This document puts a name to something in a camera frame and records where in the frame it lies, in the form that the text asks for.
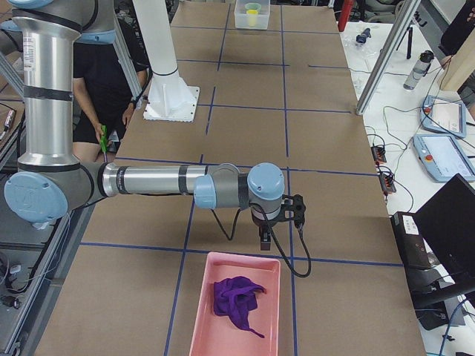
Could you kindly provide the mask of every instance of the green object in hand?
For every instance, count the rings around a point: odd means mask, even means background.
[[[107,127],[103,125],[101,129],[102,129],[102,135],[101,135],[101,141],[100,141],[101,151],[105,153],[107,152]]]

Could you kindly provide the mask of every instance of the blue joint cap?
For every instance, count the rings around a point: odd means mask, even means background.
[[[85,45],[111,45],[116,39],[116,31],[83,33],[76,42]]]
[[[258,198],[267,201],[279,200],[284,194],[284,174],[272,163],[252,167],[247,175],[249,190]]]
[[[8,20],[8,21],[3,21],[0,24],[0,28],[5,31],[10,31],[10,32],[21,32],[22,29],[16,25],[13,20]]]
[[[37,9],[51,4],[53,0],[7,0],[13,6],[19,9]]]
[[[10,209],[31,223],[46,223],[68,212],[68,201],[62,190],[38,173],[12,175],[5,183],[4,194]]]
[[[198,208],[214,209],[216,208],[216,188],[212,177],[207,174],[198,177],[194,181],[194,203]]]

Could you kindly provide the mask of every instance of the ur logo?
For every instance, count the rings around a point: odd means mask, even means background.
[[[35,211],[38,204],[38,191],[28,187],[15,187],[16,202],[23,211]]]

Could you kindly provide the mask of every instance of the pink tray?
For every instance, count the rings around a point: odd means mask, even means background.
[[[265,294],[256,293],[258,308],[249,312],[249,326],[265,335],[264,339],[238,329],[228,317],[218,317],[213,312],[214,282],[237,276],[248,277],[266,289]],[[281,263],[278,260],[210,252],[190,356],[277,356],[280,288]]]

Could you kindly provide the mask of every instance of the blue tape line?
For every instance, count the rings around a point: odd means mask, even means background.
[[[220,105],[220,104],[214,104],[215,107],[217,108],[236,108],[236,109],[256,109],[256,110],[277,110],[277,111],[283,111],[284,109],[282,108],[264,108],[260,106],[240,106],[240,105]]]
[[[167,251],[167,252],[183,252],[181,248],[172,247],[159,247],[159,246],[146,246],[146,245],[122,245],[118,243],[92,243],[92,242],[80,242],[81,246],[97,246],[97,247],[112,247],[112,248],[130,248],[136,250],[155,250],[155,251]]]
[[[175,26],[171,25],[171,28],[192,28],[194,30],[224,30],[224,27],[198,27],[198,26]]]
[[[205,134],[208,136],[208,129],[209,129],[209,125],[211,124],[211,115],[212,115],[212,111],[213,111],[213,104],[214,104],[214,95],[216,94],[216,86],[213,87],[213,95],[211,97],[211,104],[209,106],[209,112],[208,112],[208,123],[206,124],[206,130],[205,130]]]
[[[280,67],[282,64],[279,63],[257,63],[257,62],[228,62],[228,61],[209,61],[205,59],[177,59],[178,62],[195,62],[195,63],[215,63],[222,65],[270,65],[275,67]]]
[[[230,11],[231,11],[231,4],[228,5],[228,14],[226,16],[226,24],[224,25],[223,41],[221,42],[220,58],[219,58],[219,62],[217,63],[217,70],[216,70],[217,72],[219,72],[219,70],[220,70],[221,59],[223,58],[224,40],[226,38],[226,31],[228,30],[229,12]]]
[[[282,79],[284,89],[284,125],[285,125],[285,154],[289,158],[289,129],[287,120],[287,90],[285,82],[285,43],[284,43],[284,14],[281,5],[281,41],[282,41]]]
[[[236,254],[239,256],[252,256],[252,257],[262,257],[262,258],[274,258],[277,260],[282,260],[282,256],[275,256],[274,254],[244,254],[242,252],[228,252],[228,251],[216,251],[213,250],[214,252],[221,252],[223,254]],[[205,251],[205,250],[194,250],[194,249],[186,249],[187,253],[191,254],[208,254],[211,251]]]
[[[287,111],[306,111],[310,113],[352,113],[348,110],[287,109]]]
[[[208,254],[211,251],[208,250],[196,250],[193,248],[172,248],[172,247],[159,247],[159,246],[146,246],[146,245],[122,245],[118,243],[94,243],[94,242],[81,242],[81,246],[96,246],[96,247],[110,247],[110,248],[130,248],[136,250],[154,250],[154,251],[165,251],[165,252],[186,252],[190,254]],[[226,252],[223,253],[232,253],[239,254],[242,256],[253,256],[253,257],[266,257],[266,258],[275,258],[282,260],[282,256],[277,256],[273,254],[248,254],[240,252]],[[293,257],[294,260],[306,261],[306,257]],[[355,261],[355,260],[335,260],[328,258],[312,258],[313,262],[322,262],[322,263],[340,263],[340,264],[349,264],[349,265],[363,265],[363,266],[386,266],[386,267],[403,267],[401,263],[386,263],[386,262],[371,262],[371,261]]]
[[[198,106],[209,106],[208,104],[198,104]],[[234,108],[234,109],[253,109],[253,110],[276,110],[276,111],[303,111],[310,113],[352,113],[348,110],[325,110],[325,109],[289,109],[289,108],[266,108],[261,106],[242,106],[242,105],[224,105],[214,104],[217,108]]]
[[[325,69],[348,69],[348,67],[335,67],[332,65],[309,65],[310,68],[325,68]]]
[[[300,168],[289,168],[292,172],[315,172],[323,174],[346,174],[350,176],[366,176],[366,177],[377,177],[377,173],[359,173],[359,172],[342,172],[342,171],[322,171],[319,169],[300,169]]]
[[[320,31],[284,31],[285,33],[312,33],[315,35],[340,35],[338,32],[320,32]]]
[[[227,22],[225,27],[198,27],[198,26],[179,26],[172,25],[172,28],[189,28],[193,30],[228,30],[228,31],[241,31],[237,28],[227,28]],[[266,32],[282,32],[282,30],[266,30]],[[320,31],[284,31],[285,33],[313,33],[315,35],[340,35],[338,32],[320,32]]]
[[[167,159],[149,159],[149,158],[133,158],[133,157],[116,157],[117,159],[124,159],[128,161],[136,161],[136,162],[155,162],[155,163],[174,163],[177,165],[199,165],[199,162],[187,162],[187,161],[171,161]]]
[[[167,159],[147,159],[147,158],[132,158],[132,157],[116,157],[116,159],[124,159],[128,161],[135,161],[135,162],[154,162],[154,163],[174,163],[177,165],[220,165],[220,163],[214,162],[204,162],[203,158],[201,157],[199,162],[187,162],[187,161],[171,161]],[[252,168],[252,165],[237,165],[239,168]],[[343,175],[350,175],[350,176],[364,176],[364,177],[377,177],[378,174],[376,173],[362,173],[362,172],[343,172],[343,171],[323,171],[320,169],[305,169],[305,168],[281,168],[282,171],[288,169],[291,172],[310,172],[310,173],[322,173],[322,174],[343,174]]]
[[[294,260],[307,261],[307,258],[306,257],[294,257]],[[345,264],[345,265],[363,265],[363,266],[404,267],[404,265],[402,263],[355,261],[355,260],[335,260],[335,259],[331,259],[331,258],[312,258],[312,262],[340,263],[340,264]]]
[[[292,289],[292,329],[294,333],[294,356],[298,356],[298,331],[297,331],[297,297],[295,296],[295,276],[290,274],[290,287]]]
[[[190,236],[191,220],[193,219],[193,211],[194,211],[194,201],[191,203],[190,216],[189,216],[189,219],[188,219],[188,226],[186,228],[185,243],[183,244],[183,254],[182,254],[181,262],[180,262],[180,271],[178,272],[177,287],[175,289],[175,296],[174,296],[174,299],[173,299],[173,306],[171,307],[170,324],[168,325],[168,333],[166,335],[166,343],[165,343],[165,350],[163,351],[163,356],[168,355],[168,348],[170,346],[171,331],[173,329],[173,322],[174,322],[174,318],[175,318],[175,312],[177,310],[178,293],[180,292],[181,277],[183,275],[183,266],[185,265],[186,246],[188,245],[188,240],[189,240],[189,236]]]

